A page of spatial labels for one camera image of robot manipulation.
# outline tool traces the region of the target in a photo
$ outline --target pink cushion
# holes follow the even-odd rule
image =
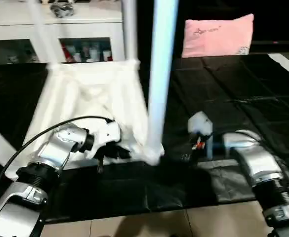
[[[186,20],[183,58],[248,54],[254,15],[223,20]]]

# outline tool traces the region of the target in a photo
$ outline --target white shelf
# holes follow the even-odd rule
[[[91,0],[74,4],[75,14],[66,18],[56,18],[50,6],[41,4],[46,24],[68,23],[119,23],[122,22],[120,1]],[[18,0],[0,0],[0,26],[32,25],[27,3]]]

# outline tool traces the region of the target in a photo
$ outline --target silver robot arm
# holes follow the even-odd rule
[[[266,223],[274,228],[269,236],[289,237],[289,180],[275,157],[250,131],[226,133],[223,140],[226,153],[237,158],[244,171]]]
[[[100,147],[120,138],[116,122],[93,134],[72,123],[55,129],[27,167],[18,169],[19,178],[0,198],[0,237],[40,236],[44,225],[40,213],[70,153],[91,151],[95,155]]]

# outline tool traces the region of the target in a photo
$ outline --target black cable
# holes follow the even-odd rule
[[[6,163],[6,165],[3,167],[3,169],[1,170],[0,173],[0,180],[2,178],[2,176],[5,174],[6,170],[8,169],[8,167],[11,165],[11,163],[15,160],[15,158],[27,147],[29,146],[32,142],[34,142],[36,139],[38,139],[40,136],[46,134],[47,132],[61,126],[64,125],[66,123],[72,122],[72,121],[76,121],[76,120],[80,120],[80,119],[103,119],[105,120],[107,123],[113,122],[113,120],[109,119],[109,118],[105,118],[105,117],[101,117],[101,116],[82,116],[82,117],[77,117],[77,118],[71,118],[68,120],[65,120],[63,122],[60,122],[56,125],[53,125],[49,128],[47,128],[46,130],[42,131],[41,133],[38,133],[36,136],[34,136],[33,138],[31,138],[28,142],[26,142],[18,151],[16,151],[15,154],[12,155],[12,157],[8,160],[8,162]]]

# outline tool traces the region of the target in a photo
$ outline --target tile floor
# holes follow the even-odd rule
[[[267,237],[257,202],[46,225],[41,237]]]

